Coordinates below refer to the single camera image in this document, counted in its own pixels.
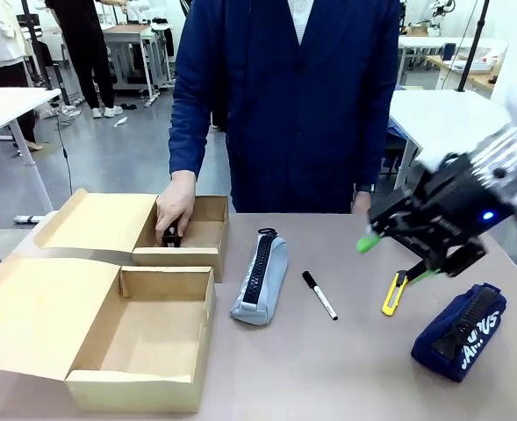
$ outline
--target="cable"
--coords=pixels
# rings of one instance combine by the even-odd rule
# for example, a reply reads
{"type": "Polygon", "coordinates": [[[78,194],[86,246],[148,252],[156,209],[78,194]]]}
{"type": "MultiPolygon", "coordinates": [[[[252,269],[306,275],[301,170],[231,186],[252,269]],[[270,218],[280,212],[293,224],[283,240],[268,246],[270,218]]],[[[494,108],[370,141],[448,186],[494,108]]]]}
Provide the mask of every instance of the cable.
{"type": "Polygon", "coordinates": [[[453,60],[451,61],[451,65],[449,66],[448,73],[445,75],[445,79],[443,79],[442,89],[445,86],[445,82],[448,80],[451,70],[453,69],[453,64],[455,63],[455,59],[457,58],[459,51],[461,51],[461,47],[463,46],[463,41],[465,40],[467,31],[469,31],[469,25],[470,25],[470,21],[472,20],[472,15],[475,14],[475,9],[477,8],[477,3],[478,3],[478,0],[475,0],[475,4],[474,4],[474,6],[472,6],[472,12],[470,13],[470,16],[469,16],[469,21],[467,22],[467,26],[465,26],[465,32],[463,33],[463,37],[461,38],[461,44],[459,44],[459,48],[457,48],[457,51],[456,51],[455,55],[453,56],[453,60]]]}
{"type": "Polygon", "coordinates": [[[65,162],[67,163],[67,174],[68,174],[68,191],[71,196],[73,196],[73,178],[71,177],[71,167],[68,164],[68,154],[67,149],[65,148],[65,144],[63,143],[63,137],[61,136],[61,127],[59,116],[55,114],[57,118],[57,132],[59,133],[59,141],[61,142],[61,147],[63,148],[63,157],[65,158],[65,162]]]}

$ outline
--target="black pants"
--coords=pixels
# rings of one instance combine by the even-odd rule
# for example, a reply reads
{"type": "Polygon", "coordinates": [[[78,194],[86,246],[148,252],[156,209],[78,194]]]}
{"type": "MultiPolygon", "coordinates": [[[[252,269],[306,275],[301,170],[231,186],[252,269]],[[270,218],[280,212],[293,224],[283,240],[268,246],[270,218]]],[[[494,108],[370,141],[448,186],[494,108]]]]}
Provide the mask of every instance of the black pants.
{"type": "Polygon", "coordinates": [[[92,81],[92,71],[94,71],[102,102],[106,108],[112,108],[114,106],[114,88],[111,85],[110,62],[102,34],[94,35],[85,41],[77,40],[78,42],[65,35],[65,40],[68,55],[73,61],[84,99],[89,107],[98,108],[100,106],[92,81]]]}
{"type": "MultiPolygon", "coordinates": [[[[24,62],[0,68],[0,88],[27,87],[28,80],[26,79],[24,62]]],[[[26,114],[18,117],[18,125],[24,135],[24,139],[35,143],[36,138],[33,135],[33,128],[36,125],[36,116],[34,116],[33,111],[28,111],[26,114]]]]}

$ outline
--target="white table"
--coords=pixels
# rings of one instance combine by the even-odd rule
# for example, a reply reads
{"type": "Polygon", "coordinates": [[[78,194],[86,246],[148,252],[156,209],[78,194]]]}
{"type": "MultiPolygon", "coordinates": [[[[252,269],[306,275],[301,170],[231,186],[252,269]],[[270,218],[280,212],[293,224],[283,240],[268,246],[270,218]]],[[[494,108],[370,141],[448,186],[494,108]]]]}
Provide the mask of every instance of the white table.
{"type": "Polygon", "coordinates": [[[395,91],[391,118],[408,135],[395,188],[405,183],[417,148],[424,162],[435,169],[446,153],[469,152],[510,121],[501,105],[474,92],[456,90],[395,91]]]}
{"type": "Polygon", "coordinates": [[[60,94],[61,92],[58,89],[0,88],[0,127],[5,125],[11,127],[14,139],[22,153],[24,165],[30,168],[33,177],[32,184],[38,192],[41,205],[45,212],[52,211],[54,207],[47,194],[46,186],[41,180],[36,163],[28,151],[28,146],[18,125],[17,118],[60,94]]]}
{"type": "MultiPolygon", "coordinates": [[[[432,49],[441,48],[444,44],[455,44],[457,48],[470,48],[473,38],[460,37],[399,37],[399,50],[402,50],[400,56],[399,75],[397,83],[400,82],[400,76],[405,69],[406,52],[408,49],[432,49]]],[[[501,51],[506,50],[507,43],[498,39],[480,39],[478,41],[479,48],[495,48],[501,51]]]]}
{"type": "Polygon", "coordinates": [[[118,79],[114,83],[114,89],[139,89],[141,92],[147,89],[148,100],[145,102],[145,106],[150,107],[161,94],[160,88],[174,86],[166,46],[162,46],[162,49],[159,48],[159,41],[162,41],[163,36],[158,32],[170,28],[170,25],[127,24],[116,25],[104,31],[104,40],[110,48],[111,59],[118,79]],[[129,46],[135,44],[140,45],[147,85],[130,82],[128,78],[133,72],[129,46]]]}

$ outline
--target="navy blue jacket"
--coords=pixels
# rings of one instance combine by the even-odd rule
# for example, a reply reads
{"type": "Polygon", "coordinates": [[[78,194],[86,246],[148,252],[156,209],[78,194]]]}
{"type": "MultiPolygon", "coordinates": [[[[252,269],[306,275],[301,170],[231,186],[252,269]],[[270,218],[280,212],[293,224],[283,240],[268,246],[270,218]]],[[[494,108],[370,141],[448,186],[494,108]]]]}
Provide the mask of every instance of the navy blue jacket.
{"type": "Polygon", "coordinates": [[[399,0],[315,0],[299,45],[287,0],[194,0],[176,58],[170,172],[198,174],[228,94],[239,212],[346,213],[377,182],[397,77],[399,0]]]}

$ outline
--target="gray pencil case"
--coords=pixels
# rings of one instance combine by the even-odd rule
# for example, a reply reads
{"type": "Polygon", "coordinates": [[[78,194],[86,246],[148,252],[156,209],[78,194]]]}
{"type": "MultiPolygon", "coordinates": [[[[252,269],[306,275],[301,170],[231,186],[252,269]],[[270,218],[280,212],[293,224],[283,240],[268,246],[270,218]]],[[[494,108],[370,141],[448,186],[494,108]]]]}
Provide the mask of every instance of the gray pencil case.
{"type": "Polygon", "coordinates": [[[274,316],[277,297],[289,261],[287,244],[276,230],[258,231],[255,255],[250,263],[231,317],[251,325],[266,325],[274,316]]]}

